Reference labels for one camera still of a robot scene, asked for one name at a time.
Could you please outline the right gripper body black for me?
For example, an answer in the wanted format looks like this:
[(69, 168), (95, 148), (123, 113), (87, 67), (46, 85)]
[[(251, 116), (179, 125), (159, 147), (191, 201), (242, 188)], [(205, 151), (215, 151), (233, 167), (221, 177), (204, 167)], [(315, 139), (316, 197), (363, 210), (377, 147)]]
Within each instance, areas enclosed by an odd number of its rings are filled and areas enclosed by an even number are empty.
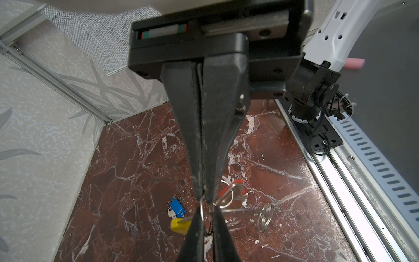
[(136, 21), (128, 68), (159, 80), (165, 62), (245, 53), (251, 97), (275, 99), (303, 58), (312, 21), (312, 1), (228, 1)]

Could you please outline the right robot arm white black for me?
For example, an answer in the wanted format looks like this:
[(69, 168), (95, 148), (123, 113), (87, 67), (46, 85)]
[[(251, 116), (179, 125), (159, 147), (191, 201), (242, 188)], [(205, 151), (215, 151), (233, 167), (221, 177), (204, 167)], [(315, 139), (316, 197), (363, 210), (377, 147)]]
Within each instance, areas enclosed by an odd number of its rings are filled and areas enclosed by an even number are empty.
[(336, 1), (311, 29), (313, 1), (222, 1), (132, 24), (128, 68), (162, 82), (198, 199), (215, 200), (253, 99), (294, 98), (315, 119), (379, 1)]

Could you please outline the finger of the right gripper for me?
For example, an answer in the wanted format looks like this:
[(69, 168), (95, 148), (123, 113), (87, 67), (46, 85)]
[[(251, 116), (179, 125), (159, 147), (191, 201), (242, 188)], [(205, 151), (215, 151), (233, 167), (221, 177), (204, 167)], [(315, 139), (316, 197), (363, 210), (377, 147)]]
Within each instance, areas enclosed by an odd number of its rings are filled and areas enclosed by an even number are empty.
[(166, 62), (160, 74), (187, 149), (197, 200), (204, 195), (199, 69), (200, 64), (193, 61)]
[(249, 106), (247, 56), (232, 53), (206, 58), (201, 87), (201, 140), (208, 203), (218, 194), (228, 152)]

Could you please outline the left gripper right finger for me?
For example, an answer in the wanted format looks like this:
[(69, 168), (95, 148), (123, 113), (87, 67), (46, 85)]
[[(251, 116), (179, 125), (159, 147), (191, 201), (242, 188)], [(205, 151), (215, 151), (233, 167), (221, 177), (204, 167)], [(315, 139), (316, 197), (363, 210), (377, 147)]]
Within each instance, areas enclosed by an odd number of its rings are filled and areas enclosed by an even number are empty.
[(223, 213), (217, 206), (213, 211), (213, 260), (215, 262), (241, 262)]

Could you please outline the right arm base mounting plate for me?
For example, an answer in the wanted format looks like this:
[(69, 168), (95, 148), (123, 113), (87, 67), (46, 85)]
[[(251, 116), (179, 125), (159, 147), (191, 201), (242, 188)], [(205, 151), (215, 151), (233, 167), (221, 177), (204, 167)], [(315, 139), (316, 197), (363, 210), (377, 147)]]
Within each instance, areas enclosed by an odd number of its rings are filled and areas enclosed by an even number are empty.
[(323, 110), (314, 120), (302, 120), (294, 116), (291, 109), (292, 106), (288, 114), (307, 151), (324, 156), (329, 153), (330, 149), (343, 145), (342, 138), (330, 124)]

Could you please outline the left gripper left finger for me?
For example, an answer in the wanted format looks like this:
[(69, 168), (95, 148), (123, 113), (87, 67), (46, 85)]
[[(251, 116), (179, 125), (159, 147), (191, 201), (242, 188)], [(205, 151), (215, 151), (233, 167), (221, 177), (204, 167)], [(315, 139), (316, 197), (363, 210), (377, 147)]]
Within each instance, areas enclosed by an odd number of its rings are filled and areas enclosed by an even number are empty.
[(204, 239), (205, 225), (201, 217), (201, 212), (199, 209), (197, 209), (176, 261), (203, 262)]

